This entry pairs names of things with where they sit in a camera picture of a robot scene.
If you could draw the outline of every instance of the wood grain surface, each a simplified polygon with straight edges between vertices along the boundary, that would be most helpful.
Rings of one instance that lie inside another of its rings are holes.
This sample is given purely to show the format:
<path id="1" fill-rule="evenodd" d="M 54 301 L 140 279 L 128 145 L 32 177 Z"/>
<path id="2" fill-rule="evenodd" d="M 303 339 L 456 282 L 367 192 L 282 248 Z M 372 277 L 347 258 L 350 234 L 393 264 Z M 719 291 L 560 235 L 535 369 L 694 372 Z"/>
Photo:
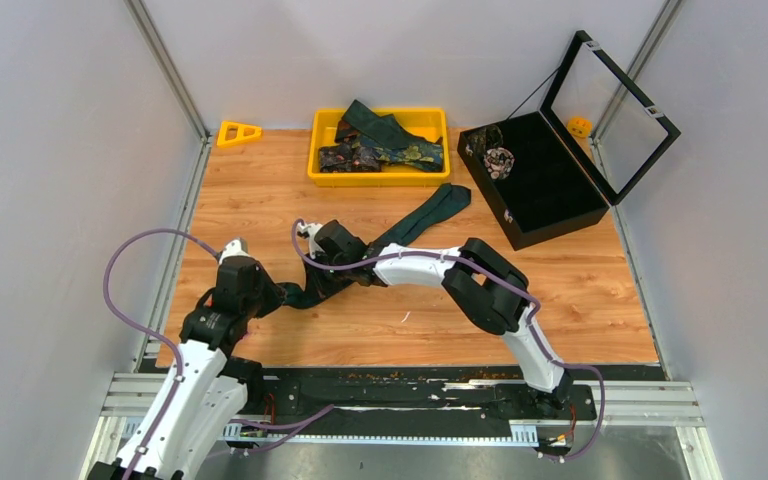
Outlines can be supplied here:
<path id="1" fill-rule="evenodd" d="M 610 216 L 579 232 L 513 252 L 490 208 L 452 146 L 451 182 L 472 189 L 472 204 L 431 227 L 413 246 L 443 248 L 479 237 L 529 278 L 543 302 L 537 316 L 555 351 L 569 362 L 657 362 L 626 259 Z M 192 233 L 221 249 L 242 236 L 272 279 L 303 284 L 290 243 L 296 218 L 338 219 L 371 241 L 421 205 L 434 188 L 319 188 L 305 170 L 307 130 L 266 131 L 259 142 L 214 148 Z M 166 335 L 178 340 L 181 322 L 213 285 L 216 262 L 188 245 Z M 427 287 L 353 285 L 309 310 L 283 307 L 253 320 L 234 354 L 265 365 L 511 364 L 501 338 L 472 325 L 446 293 Z M 161 351 L 159 365 L 171 362 Z"/>

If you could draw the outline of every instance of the yellow bin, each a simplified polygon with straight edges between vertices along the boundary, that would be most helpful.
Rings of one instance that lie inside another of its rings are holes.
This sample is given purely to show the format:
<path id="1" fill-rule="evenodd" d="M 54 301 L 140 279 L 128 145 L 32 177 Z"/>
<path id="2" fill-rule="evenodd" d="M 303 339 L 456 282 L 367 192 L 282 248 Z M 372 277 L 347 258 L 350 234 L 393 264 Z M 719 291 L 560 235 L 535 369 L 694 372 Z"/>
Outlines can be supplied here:
<path id="1" fill-rule="evenodd" d="M 449 161 L 449 137 L 446 133 L 446 114 L 441 108 L 373 108 L 379 115 L 392 113 L 405 130 L 436 142 L 443 137 L 443 171 L 422 172 L 406 165 L 385 165 L 378 173 L 321 173 L 319 171 L 319 147 L 336 145 L 337 123 L 345 110 L 322 109 L 313 116 L 313 132 L 310 139 L 310 156 L 307 174 L 320 187 L 427 187 L 437 186 L 449 179 L 452 165 Z"/>

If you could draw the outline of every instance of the black display case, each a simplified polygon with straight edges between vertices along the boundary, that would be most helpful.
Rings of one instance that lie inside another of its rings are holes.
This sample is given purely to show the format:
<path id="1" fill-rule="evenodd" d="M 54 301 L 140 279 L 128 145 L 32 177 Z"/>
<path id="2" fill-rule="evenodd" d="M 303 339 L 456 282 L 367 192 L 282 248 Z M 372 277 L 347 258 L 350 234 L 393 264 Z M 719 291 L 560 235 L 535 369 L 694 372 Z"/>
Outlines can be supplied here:
<path id="1" fill-rule="evenodd" d="M 564 124 L 577 113 L 596 125 L 586 139 Z M 513 156 L 504 178 L 491 178 L 490 150 L 470 148 L 480 128 L 461 133 L 458 153 L 517 250 L 598 223 L 680 134 L 584 31 L 573 36 L 539 111 L 492 125 L 500 151 Z"/>

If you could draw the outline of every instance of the yellow triangular object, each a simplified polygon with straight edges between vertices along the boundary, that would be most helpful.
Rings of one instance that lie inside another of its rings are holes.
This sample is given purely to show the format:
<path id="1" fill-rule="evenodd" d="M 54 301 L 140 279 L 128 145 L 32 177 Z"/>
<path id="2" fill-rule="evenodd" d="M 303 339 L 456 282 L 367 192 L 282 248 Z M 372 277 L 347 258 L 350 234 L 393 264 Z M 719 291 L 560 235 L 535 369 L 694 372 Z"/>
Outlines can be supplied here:
<path id="1" fill-rule="evenodd" d="M 222 122 L 219 134 L 216 136 L 216 146 L 219 148 L 235 147 L 244 143 L 259 140 L 263 129 L 254 125 L 237 122 Z"/>

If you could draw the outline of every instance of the purple cable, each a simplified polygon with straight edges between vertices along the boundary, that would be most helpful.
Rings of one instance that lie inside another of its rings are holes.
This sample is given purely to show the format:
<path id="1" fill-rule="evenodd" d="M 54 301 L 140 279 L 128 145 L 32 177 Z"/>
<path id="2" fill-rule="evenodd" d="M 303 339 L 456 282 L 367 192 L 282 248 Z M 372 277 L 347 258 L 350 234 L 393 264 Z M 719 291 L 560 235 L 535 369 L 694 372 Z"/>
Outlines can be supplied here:
<path id="1" fill-rule="evenodd" d="M 165 337 L 164 335 L 158 332 L 155 332 L 150 328 L 146 328 L 140 325 L 139 323 L 131 320 L 127 315 L 125 315 L 121 310 L 119 310 L 116 307 L 116 305 L 113 304 L 113 300 L 111 300 L 110 298 L 110 274 L 113 271 L 113 265 L 116 263 L 116 260 L 119 259 L 119 255 L 121 255 L 126 248 L 128 248 L 132 243 L 136 242 L 137 240 L 147 237 L 149 235 L 154 235 L 156 233 L 171 233 L 173 235 L 182 236 L 188 240 L 191 240 L 197 243 L 201 248 L 205 249 L 207 253 L 209 253 L 214 258 L 219 257 L 219 253 L 217 253 L 216 250 L 211 248 L 210 245 L 190 235 L 187 232 L 182 232 L 174 228 L 154 228 L 152 230 L 146 230 L 145 232 L 134 235 L 133 237 L 126 240 L 125 243 L 120 245 L 119 248 L 117 248 L 116 251 L 113 252 L 113 256 L 111 256 L 110 261 L 107 262 L 107 268 L 104 269 L 104 280 L 103 280 L 103 286 L 102 286 L 104 290 L 104 303 L 106 303 L 107 308 L 109 308 L 114 315 L 119 317 L 120 320 L 125 322 L 126 325 L 163 342 L 163 344 L 169 347 L 172 350 L 172 354 L 175 356 L 175 371 L 178 375 L 183 375 L 184 361 L 181 359 L 181 351 L 178 350 L 178 346 L 175 345 L 175 343 L 172 342 L 172 340 Z M 169 410 L 169 406 L 172 404 L 172 399 L 175 398 L 175 394 L 178 392 L 178 385 L 179 385 L 178 382 L 172 383 L 172 387 L 169 389 L 169 394 L 166 396 L 166 399 L 163 401 L 163 405 L 161 405 L 160 410 L 158 410 L 157 416 L 154 418 L 154 421 L 151 423 L 151 425 L 149 425 L 148 429 L 146 430 L 146 434 L 143 437 L 143 441 L 140 442 L 140 445 L 139 445 L 140 447 L 145 447 L 146 445 L 148 445 L 148 442 L 151 441 L 152 435 L 154 435 L 154 432 L 157 430 L 157 427 L 160 425 L 161 420 L 163 420 L 163 416 L 166 414 L 166 411 Z M 122 475 L 122 480 L 128 480 L 128 478 L 131 477 L 131 473 L 133 473 L 134 468 L 137 466 L 137 463 L 140 461 L 141 456 L 142 454 L 139 452 L 134 454 L 134 458 L 132 458 L 130 463 L 128 463 L 128 467 L 125 469 L 125 473 Z"/>
<path id="2" fill-rule="evenodd" d="M 281 437 L 281 439 L 276 440 L 275 442 L 272 442 L 269 445 L 266 445 L 264 447 L 246 448 L 244 450 L 244 452 L 246 452 L 246 454 L 249 454 L 249 453 L 264 453 L 264 452 L 268 452 L 270 450 L 273 450 L 275 448 L 280 447 L 285 442 L 287 442 L 287 440 L 289 440 L 289 439 L 295 437 L 296 435 L 298 435 L 302 430 L 307 428 L 308 425 L 310 425 L 311 423 L 313 423 L 313 422 L 319 420 L 320 418 L 324 417 L 325 414 L 330 412 L 331 410 L 334 410 L 334 405 L 328 405 L 327 407 L 325 407 L 322 410 L 320 410 L 319 412 L 311 415 L 309 418 L 307 418 L 305 420 L 302 420 L 301 422 L 288 423 L 286 425 L 270 425 L 268 423 L 250 422 L 248 420 L 243 420 L 243 419 L 231 420 L 230 423 L 239 423 L 239 424 L 245 425 L 247 427 L 260 428 L 262 430 L 293 430 L 293 429 L 295 429 L 292 432 L 288 433 L 287 435 Z M 227 453 L 234 453 L 235 451 L 236 451 L 236 449 L 232 448 Z M 205 457 L 205 460 L 207 460 L 209 458 L 218 457 L 218 456 L 223 455 L 225 453 L 226 453 L 225 451 L 211 453 L 210 455 Z"/>
<path id="3" fill-rule="evenodd" d="M 597 369 L 596 367 L 592 365 L 580 365 L 580 364 L 570 364 L 570 363 L 564 363 L 561 361 L 556 360 L 552 355 L 549 354 L 549 349 L 546 348 L 546 345 L 543 344 L 543 341 L 540 339 L 540 336 L 537 335 L 537 331 L 533 326 L 533 319 L 534 316 L 537 315 L 537 311 L 540 310 L 540 301 L 534 298 L 531 294 L 526 292 L 525 290 L 522 290 L 520 288 L 517 288 L 514 285 L 511 285 L 510 283 L 506 282 L 503 278 L 498 277 L 493 272 L 487 270 L 486 268 L 482 267 L 481 265 L 478 265 L 477 263 L 473 262 L 472 260 L 469 260 L 467 258 L 463 257 L 456 257 L 452 255 L 440 255 L 433 252 L 423 252 L 423 251 L 407 251 L 407 252 L 397 252 L 397 253 L 388 253 L 385 255 L 379 255 L 377 257 L 370 257 L 365 258 L 359 262 L 350 263 L 347 265 L 326 265 L 324 263 L 319 263 L 312 258 L 308 257 L 303 251 L 302 248 L 299 246 L 299 242 L 296 239 L 296 231 L 299 225 L 304 225 L 305 221 L 301 218 L 297 219 L 295 222 L 293 222 L 293 230 L 290 232 L 291 240 L 293 242 L 293 248 L 296 250 L 296 253 L 302 258 L 302 260 L 307 263 L 308 265 L 312 267 L 319 268 L 321 270 L 330 270 L 330 271 L 344 271 L 344 270 L 352 270 L 354 268 L 360 268 L 365 267 L 367 265 L 380 262 L 382 260 L 390 260 L 393 258 L 401 258 L 401 257 L 428 257 L 428 258 L 437 258 L 440 260 L 446 260 L 446 261 L 452 261 L 461 263 L 463 265 L 466 265 L 467 267 L 471 268 L 472 270 L 484 275 L 488 279 L 492 280 L 494 283 L 499 285 L 500 287 L 504 288 L 505 290 L 513 293 L 514 295 L 518 295 L 528 301 L 529 303 L 533 304 L 534 307 L 531 309 L 530 312 L 528 312 L 528 315 L 525 316 L 525 326 L 528 328 L 528 330 L 531 332 L 531 335 L 534 337 L 534 341 L 537 344 L 537 347 L 540 349 L 540 352 L 543 353 L 543 356 L 546 357 L 547 360 L 549 360 L 549 363 L 553 365 L 557 365 L 561 368 L 568 368 L 572 370 L 587 370 L 589 372 L 592 372 L 594 375 L 596 375 L 597 380 L 599 381 L 599 391 L 601 392 L 601 398 L 602 400 L 599 402 L 599 416 L 596 418 L 596 430 L 593 432 L 593 435 L 590 437 L 590 440 L 587 441 L 587 443 L 581 447 L 581 449 L 575 453 L 572 453 L 570 455 L 566 456 L 555 456 L 555 455 L 545 455 L 547 458 L 551 460 L 557 460 L 560 461 L 562 458 L 564 460 L 575 460 L 576 458 L 584 455 L 588 450 L 590 450 L 590 447 L 593 446 L 593 443 L 596 441 L 596 437 L 599 436 L 599 430 L 602 428 L 602 420 L 605 417 L 605 379 L 602 377 L 602 373 Z"/>

